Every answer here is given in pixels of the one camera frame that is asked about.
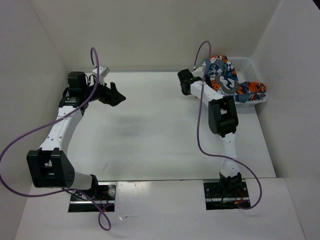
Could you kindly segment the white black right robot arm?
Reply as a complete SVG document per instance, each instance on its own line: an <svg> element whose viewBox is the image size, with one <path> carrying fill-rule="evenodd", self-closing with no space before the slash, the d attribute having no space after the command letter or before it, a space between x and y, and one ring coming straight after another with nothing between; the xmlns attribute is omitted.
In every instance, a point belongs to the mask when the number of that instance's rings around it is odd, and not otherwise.
<svg viewBox="0 0 320 240"><path fill-rule="evenodd" d="M205 80L194 76L188 69L177 73L181 92L185 96L195 96L200 99L196 138L200 151L206 156L220 159L219 191L222 197L230 197L242 185L242 175L239 165L235 162L235 133L239 125L236 105L232 96L225 96L212 89ZM200 143L200 120L202 106L208 109L208 127L210 131L223 142L226 154L205 152Z"/></svg>

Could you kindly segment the colourful patterned shorts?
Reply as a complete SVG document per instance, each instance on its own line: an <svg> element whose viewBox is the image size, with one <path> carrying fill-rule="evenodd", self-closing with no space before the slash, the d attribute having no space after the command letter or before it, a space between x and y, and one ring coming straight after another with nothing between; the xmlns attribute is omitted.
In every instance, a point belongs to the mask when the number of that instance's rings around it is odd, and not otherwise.
<svg viewBox="0 0 320 240"><path fill-rule="evenodd" d="M204 81L217 93L233 96L238 103L262 101L267 87L261 82L239 82L233 64L225 55L214 55L203 63L206 67Z"/></svg>

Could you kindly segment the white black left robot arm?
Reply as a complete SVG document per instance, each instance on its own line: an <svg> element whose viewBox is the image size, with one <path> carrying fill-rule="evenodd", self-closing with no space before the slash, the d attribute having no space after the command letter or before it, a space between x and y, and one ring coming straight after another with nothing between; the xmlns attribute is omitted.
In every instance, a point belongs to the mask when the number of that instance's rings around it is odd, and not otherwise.
<svg viewBox="0 0 320 240"><path fill-rule="evenodd" d="M89 200L100 194L98 179L93 174L76 172L67 157L73 133L89 106L86 100L99 101L112 107L126 100L114 82L106 84L107 67L95 68L91 75L82 71L68 74L68 87L59 102L57 123L37 150L26 156L33 185L36 188L77 189Z"/></svg>

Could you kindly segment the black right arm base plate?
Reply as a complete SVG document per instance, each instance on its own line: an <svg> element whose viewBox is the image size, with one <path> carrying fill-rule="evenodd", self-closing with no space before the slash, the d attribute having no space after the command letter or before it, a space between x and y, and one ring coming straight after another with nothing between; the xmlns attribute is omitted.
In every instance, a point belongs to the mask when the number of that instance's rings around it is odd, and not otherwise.
<svg viewBox="0 0 320 240"><path fill-rule="evenodd" d="M222 190L217 179L203 182L206 210L232 210L251 207L247 184L242 181L235 189Z"/></svg>

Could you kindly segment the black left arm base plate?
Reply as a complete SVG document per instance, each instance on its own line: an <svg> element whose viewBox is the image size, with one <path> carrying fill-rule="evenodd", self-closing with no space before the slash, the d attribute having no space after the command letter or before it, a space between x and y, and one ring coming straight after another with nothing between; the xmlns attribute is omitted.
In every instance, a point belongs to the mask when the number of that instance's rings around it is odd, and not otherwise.
<svg viewBox="0 0 320 240"><path fill-rule="evenodd" d="M89 190L85 192L104 212L115 211L117 183L111 181L99 181L97 193L93 194ZM88 198L76 191L70 192L70 201L68 206L69 213L89 213L98 212L95 205Z"/></svg>

